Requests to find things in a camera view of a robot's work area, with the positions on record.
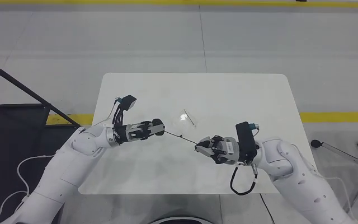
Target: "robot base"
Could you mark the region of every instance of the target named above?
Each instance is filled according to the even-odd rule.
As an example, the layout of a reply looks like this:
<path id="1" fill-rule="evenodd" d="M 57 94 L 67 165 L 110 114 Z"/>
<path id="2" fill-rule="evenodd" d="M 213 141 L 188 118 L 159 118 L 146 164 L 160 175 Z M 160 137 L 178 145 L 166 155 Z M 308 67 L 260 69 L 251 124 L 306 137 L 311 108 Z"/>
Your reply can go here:
<path id="1" fill-rule="evenodd" d="M 150 224 L 213 224 L 213 223 L 207 220 L 203 220 L 201 218 L 176 216 L 176 217 L 163 218 L 161 220 L 154 221 Z"/>

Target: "metal rod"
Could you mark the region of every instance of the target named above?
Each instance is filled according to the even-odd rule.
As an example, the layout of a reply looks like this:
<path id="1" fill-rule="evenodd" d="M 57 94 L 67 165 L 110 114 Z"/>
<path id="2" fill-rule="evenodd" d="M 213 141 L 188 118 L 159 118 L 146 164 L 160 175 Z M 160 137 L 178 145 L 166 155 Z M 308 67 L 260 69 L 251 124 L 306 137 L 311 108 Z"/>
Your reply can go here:
<path id="1" fill-rule="evenodd" d="M 330 144 L 327 144 L 326 142 L 322 142 L 322 147 L 334 152 L 335 154 L 342 156 L 343 158 L 345 158 L 347 160 L 350 160 L 350 161 L 358 164 L 358 158 L 356 158 L 346 152 L 343 152 L 342 150 L 340 150 L 334 146 L 331 146 Z"/>
<path id="2" fill-rule="evenodd" d="M 55 106 L 47 102 L 45 99 L 43 99 L 41 96 L 34 93 L 31 89 L 27 88 L 24 84 L 16 80 L 14 77 L 10 76 L 8 73 L 6 73 L 4 70 L 0 69 L 0 76 L 2 76 L 4 79 L 8 80 L 10 83 L 14 84 L 16 87 L 18 87 L 20 90 L 24 91 L 25 93 L 32 96 L 37 101 L 41 102 L 43 105 L 47 106 L 51 110 L 53 110 L 55 113 L 69 121 L 71 124 L 73 124 L 75 127 L 79 128 L 80 125 L 72 120 L 69 116 L 62 113 L 59 109 L 57 109 Z"/>

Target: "cable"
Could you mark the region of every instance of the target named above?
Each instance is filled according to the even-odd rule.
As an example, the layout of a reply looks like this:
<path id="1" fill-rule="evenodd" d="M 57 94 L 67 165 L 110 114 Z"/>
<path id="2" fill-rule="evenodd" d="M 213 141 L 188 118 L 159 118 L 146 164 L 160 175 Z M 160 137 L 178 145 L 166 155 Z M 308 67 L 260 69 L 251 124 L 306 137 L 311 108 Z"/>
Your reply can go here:
<path id="1" fill-rule="evenodd" d="M 1 207 L 0 207 L 0 215 L 1 215 L 1 213 L 2 213 L 2 208 L 4 207 L 5 202 L 6 202 L 10 197 L 14 196 L 14 195 L 17 194 L 17 193 L 25 193 L 25 194 L 27 195 L 27 192 L 24 191 L 24 190 L 19 190 L 18 192 L 14 192 L 14 193 L 10 194 L 10 195 L 3 201 L 3 203 L 1 204 Z"/>
<path id="2" fill-rule="evenodd" d="M 93 125 L 93 127 L 96 126 L 96 125 L 98 125 L 98 124 L 100 124 L 100 123 L 102 123 L 102 122 L 105 122 L 106 120 L 108 120 L 108 119 L 110 118 L 110 116 L 111 116 L 111 114 L 112 114 L 112 112 L 113 112 L 114 106 L 116 105 L 116 102 L 117 102 L 117 101 L 114 101 L 113 107 L 112 107 L 111 112 L 110 112 L 110 114 L 108 115 L 108 117 L 107 117 L 106 119 L 104 119 L 104 120 L 98 122 L 97 124 Z"/>
<path id="3" fill-rule="evenodd" d="M 333 177 L 333 178 L 327 178 L 327 177 L 324 177 L 322 176 L 321 174 L 317 174 L 317 173 L 314 173 L 311 171 L 311 173 L 315 176 L 318 176 L 320 178 L 323 178 L 323 179 L 326 179 L 326 180 L 339 180 L 341 182 L 341 184 L 343 185 L 343 189 L 345 191 L 345 196 L 347 198 L 347 203 L 348 203 L 348 206 L 349 206 L 349 212 L 351 213 L 351 217 L 357 221 L 356 217 L 354 216 L 353 214 L 353 211 L 352 211 L 352 206 L 351 206 L 351 202 L 349 201 L 349 196 L 348 196 L 348 191 L 347 191 L 347 188 L 346 188 L 346 184 L 344 183 L 344 181 L 341 179 L 341 178 L 338 178 L 338 177 Z"/>
<path id="4" fill-rule="evenodd" d="M 257 128 L 257 132 L 253 135 L 254 137 L 260 132 L 260 129 Z"/>
<path id="5" fill-rule="evenodd" d="M 29 188 L 29 185 L 27 184 L 27 182 L 25 181 L 25 179 L 24 179 L 24 178 L 21 176 L 21 174 L 20 174 L 20 166 L 21 166 L 21 164 L 23 164 L 23 163 L 26 162 L 27 160 L 31 160 L 31 159 L 33 159 L 33 158 L 46 158 L 46 157 L 53 157 L 53 156 L 55 156 L 55 155 L 52 155 L 52 156 L 34 156 L 34 157 L 30 157 L 30 158 L 24 159 L 24 160 L 22 160 L 22 161 L 18 164 L 18 166 L 17 166 L 17 175 L 18 175 L 18 177 L 22 180 L 22 182 L 25 184 L 27 191 L 20 190 L 20 191 L 18 191 L 18 192 L 15 192 L 15 193 L 10 194 L 10 195 L 4 200 L 4 202 L 1 204 L 0 214 L 1 214 L 1 212 L 2 212 L 2 208 L 3 208 L 4 204 L 5 204 L 5 202 L 6 202 L 10 197 L 14 196 L 14 195 L 17 194 L 17 193 L 26 193 L 24 199 L 22 199 L 21 203 L 16 207 L 16 209 L 15 209 L 15 212 L 16 212 L 16 211 L 22 206 L 22 204 L 24 203 L 25 198 L 30 196 L 30 188 Z"/>
<path id="6" fill-rule="evenodd" d="M 192 141 L 192 140 L 189 140 L 189 139 L 187 139 L 187 138 L 184 138 L 182 134 L 181 134 L 180 136 L 177 136 L 176 134 L 167 132 L 166 130 L 165 130 L 164 132 L 166 132 L 166 133 L 168 133 L 168 134 L 171 134 L 172 136 L 175 136 L 175 137 L 178 137 L 178 138 L 182 138 L 182 139 L 184 139 L 184 140 L 187 140 L 188 142 L 192 142 L 192 143 L 194 143 L 194 144 L 197 144 L 196 142 L 194 142 L 194 141 Z"/>
<path id="7" fill-rule="evenodd" d="M 252 182 L 252 185 L 251 185 L 250 189 L 249 189 L 248 191 L 246 191 L 246 192 L 239 193 L 239 192 L 237 192 L 237 191 L 233 188 L 233 182 L 234 182 L 234 178 L 235 178 L 235 175 L 236 175 L 237 170 L 238 170 L 238 166 L 235 167 L 234 173 L 233 173 L 233 175 L 231 176 L 230 188 L 231 188 L 231 190 L 232 190 L 235 194 L 240 195 L 240 196 L 243 196 L 243 195 L 246 195 L 246 194 L 250 193 L 250 192 L 253 190 L 253 188 L 255 187 L 256 182 L 257 182 L 257 174 L 255 174 L 255 178 L 254 178 L 254 180 L 253 180 L 253 182 Z"/>
<path id="8" fill-rule="evenodd" d="M 22 206 L 23 202 L 20 202 L 20 204 L 18 204 L 18 206 L 16 207 L 14 213 Z"/>
<path id="9" fill-rule="evenodd" d="M 272 217 L 271 212 L 270 212 L 269 208 L 267 207 L 266 202 L 265 202 L 265 200 L 263 199 L 261 193 L 260 193 L 260 197 L 261 197 L 261 200 L 262 200 L 263 204 L 264 204 L 265 207 L 266 207 L 266 210 L 267 210 L 268 214 L 269 214 L 270 217 L 271 217 L 272 224 L 275 224 L 275 220 L 274 220 L 274 218 Z"/>
<path id="10" fill-rule="evenodd" d="M 296 148 L 296 150 L 300 154 L 301 158 L 305 160 L 305 158 L 302 156 L 301 152 L 299 151 L 298 147 L 295 144 L 292 144 L 292 145 Z M 351 202 L 349 201 L 348 191 L 347 191 L 346 184 L 344 183 L 344 181 L 341 178 L 338 178 L 338 177 L 327 178 L 325 176 L 322 176 L 320 173 L 313 171 L 313 169 L 310 169 L 310 168 L 308 170 L 311 172 L 311 174 L 313 174 L 313 175 L 315 175 L 315 176 L 317 176 L 319 178 L 323 178 L 323 179 L 326 179 L 326 180 L 334 180 L 334 179 L 336 179 L 336 180 L 339 180 L 342 183 L 343 189 L 345 191 L 347 203 L 348 203 L 348 206 L 349 206 L 349 212 L 351 213 L 351 218 L 353 218 L 356 222 L 358 222 L 356 217 L 353 214 Z"/>
<path id="11" fill-rule="evenodd" d="M 46 158 L 46 157 L 53 157 L 54 155 L 52 156 L 34 156 L 34 157 L 30 157 L 30 158 L 27 158 L 25 160 L 22 160 L 22 162 L 19 163 L 19 165 L 17 166 L 17 175 L 18 177 L 22 180 L 22 182 L 25 184 L 26 186 L 26 189 L 27 189 L 27 194 L 26 196 L 29 196 L 30 195 L 30 188 L 29 188 L 29 185 L 27 184 L 27 182 L 25 181 L 25 179 L 21 176 L 20 174 L 20 166 L 21 164 L 23 164 L 24 162 L 26 162 L 27 160 L 31 160 L 33 158 Z"/>

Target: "black metal frame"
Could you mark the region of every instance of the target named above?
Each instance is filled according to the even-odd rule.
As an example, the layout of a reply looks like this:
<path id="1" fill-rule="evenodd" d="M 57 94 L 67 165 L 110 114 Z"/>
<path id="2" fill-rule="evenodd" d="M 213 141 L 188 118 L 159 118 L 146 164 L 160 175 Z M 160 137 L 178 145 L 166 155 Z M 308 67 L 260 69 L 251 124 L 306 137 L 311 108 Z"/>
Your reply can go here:
<path id="1" fill-rule="evenodd" d="M 41 96 L 34 93 L 31 89 L 27 88 L 24 84 L 16 80 L 14 77 L 10 76 L 8 73 L 6 73 L 4 70 L 0 69 L 0 76 L 2 76 L 4 79 L 8 80 L 10 83 L 14 84 L 16 87 L 18 87 L 20 90 L 24 91 L 25 93 L 32 96 L 35 100 L 42 103 L 46 108 L 49 108 L 53 112 L 57 113 L 61 117 L 63 117 L 65 120 L 69 121 L 71 124 L 73 124 L 76 128 L 79 128 L 81 125 L 79 125 L 77 122 L 72 120 L 69 116 L 65 115 L 62 111 L 57 109 L 54 105 L 47 102 L 45 99 L 43 99 Z"/>

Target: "white cable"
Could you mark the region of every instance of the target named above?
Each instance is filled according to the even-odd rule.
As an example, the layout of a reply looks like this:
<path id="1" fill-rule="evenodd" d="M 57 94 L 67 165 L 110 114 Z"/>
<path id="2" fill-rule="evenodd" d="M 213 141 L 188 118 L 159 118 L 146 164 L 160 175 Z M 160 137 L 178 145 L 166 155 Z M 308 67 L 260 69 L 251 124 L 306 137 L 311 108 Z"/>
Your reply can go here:
<path id="1" fill-rule="evenodd" d="M 18 204 L 18 206 L 16 207 L 14 213 L 22 206 L 23 202 L 20 202 L 20 204 Z"/>
<path id="2" fill-rule="evenodd" d="M 114 106 L 116 105 L 116 102 L 117 102 L 117 101 L 114 102 L 113 107 L 112 107 L 111 112 L 110 112 L 110 114 L 108 115 L 108 117 L 107 117 L 106 119 L 104 119 L 104 120 L 98 122 L 97 124 L 93 125 L 93 127 L 96 126 L 96 125 L 98 125 L 98 124 L 100 124 L 100 123 L 102 123 L 102 122 L 105 122 L 106 120 L 108 120 L 108 119 L 110 118 L 110 116 L 111 116 L 111 114 L 112 114 L 112 112 L 113 112 Z"/>
<path id="3" fill-rule="evenodd" d="M 20 174 L 20 166 L 21 164 L 23 164 L 24 162 L 26 162 L 27 160 L 31 160 L 33 158 L 46 158 L 46 157 L 53 157 L 54 155 L 52 156 L 34 156 L 34 157 L 30 157 L 30 158 L 27 158 L 25 160 L 22 160 L 22 162 L 20 162 L 17 166 L 17 175 L 18 177 L 22 180 L 22 182 L 25 184 L 26 186 L 26 189 L 27 189 L 27 193 L 26 193 L 26 196 L 29 196 L 30 195 L 30 188 L 29 188 L 29 185 L 27 184 L 27 182 L 25 181 L 25 179 L 21 176 Z"/>
<path id="4" fill-rule="evenodd" d="M 313 174 L 313 175 L 316 175 L 316 176 L 319 176 L 320 178 L 323 178 L 323 179 L 326 179 L 326 180 L 339 180 L 339 181 L 342 183 L 343 189 L 344 189 L 344 191 L 345 191 L 345 196 L 346 196 L 346 198 L 347 198 L 347 203 L 348 203 L 348 207 L 349 207 L 349 212 L 351 213 L 351 218 L 353 218 L 356 222 L 358 222 L 357 219 L 356 219 L 356 217 L 355 217 L 354 214 L 353 214 L 351 202 L 349 201 L 348 191 L 347 191 L 346 184 L 344 183 L 344 181 L 343 181 L 341 178 L 338 178 L 338 177 L 327 178 L 327 177 L 322 176 L 321 174 L 317 174 L 317 173 L 313 173 L 313 172 L 312 172 L 312 174 Z"/>
<path id="5" fill-rule="evenodd" d="M 6 202 L 10 197 L 14 196 L 14 195 L 17 194 L 17 193 L 25 193 L 25 194 L 27 195 L 27 192 L 24 191 L 24 190 L 19 190 L 18 192 L 14 192 L 14 193 L 10 194 L 10 195 L 4 200 L 4 202 L 1 204 L 1 207 L 0 207 L 0 215 L 1 215 L 1 213 L 2 213 L 2 208 L 4 207 L 5 202 Z"/>
<path id="6" fill-rule="evenodd" d="M 303 159 L 303 161 L 306 161 L 307 163 L 309 163 L 305 157 L 302 156 L 300 150 L 298 149 L 298 147 L 295 145 L 295 144 L 292 144 L 293 146 L 295 146 L 295 148 L 297 149 L 298 153 L 300 154 L 301 158 Z M 345 191 L 345 195 L 346 195 L 346 199 L 347 199 L 347 203 L 348 203 L 348 206 L 349 206 L 349 212 L 351 213 L 351 218 L 354 219 L 354 221 L 358 222 L 356 217 L 354 216 L 353 214 L 353 211 L 352 211 L 352 206 L 351 206 L 351 202 L 349 201 L 349 196 L 348 196 L 348 191 L 347 191 L 347 188 L 346 188 L 346 184 L 344 183 L 344 181 L 341 179 L 341 178 L 338 178 L 338 177 L 333 177 L 333 178 L 327 178 L 327 177 L 324 177 L 322 176 L 319 172 L 315 171 L 315 169 L 313 169 L 312 167 L 308 167 L 308 170 L 315 176 L 319 177 L 319 178 L 323 178 L 323 179 L 326 179 L 326 180 L 339 180 L 342 185 L 343 185 L 343 189 Z"/>
<path id="7" fill-rule="evenodd" d="M 260 129 L 257 129 L 257 132 L 253 135 L 254 137 L 260 132 Z"/>

